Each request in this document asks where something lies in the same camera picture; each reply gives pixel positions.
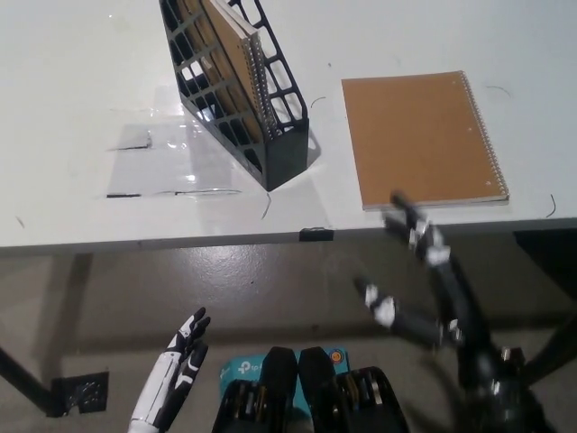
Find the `white and black left hand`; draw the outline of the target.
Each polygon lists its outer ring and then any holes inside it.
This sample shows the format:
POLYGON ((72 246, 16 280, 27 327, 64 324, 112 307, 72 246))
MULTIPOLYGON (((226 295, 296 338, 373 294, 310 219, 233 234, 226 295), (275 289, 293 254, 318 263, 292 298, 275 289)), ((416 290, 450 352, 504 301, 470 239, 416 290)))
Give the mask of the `white and black left hand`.
POLYGON ((178 416, 205 360, 202 336, 211 318, 201 308, 177 330, 155 362, 128 426, 130 432, 166 432, 178 416))

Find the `black and white right hand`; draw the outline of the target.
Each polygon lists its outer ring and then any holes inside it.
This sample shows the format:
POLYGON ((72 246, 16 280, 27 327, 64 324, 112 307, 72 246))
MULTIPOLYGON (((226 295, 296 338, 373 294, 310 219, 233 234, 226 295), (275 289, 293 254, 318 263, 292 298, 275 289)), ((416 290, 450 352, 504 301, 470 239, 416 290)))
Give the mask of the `black and white right hand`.
POLYGON ((423 264, 439 317, 427 318, 400 305, 376 283, 358 275, 353 284, 363 304, 375 322, 394 336, 432 347, 450 345, 475 361, 498 362, 499 353, 492 343, 487 320, 440 229, 403 193, 395 191, 390 199, 404 216, 399 218, 385 212, 385 231, 404 242, 423 264))

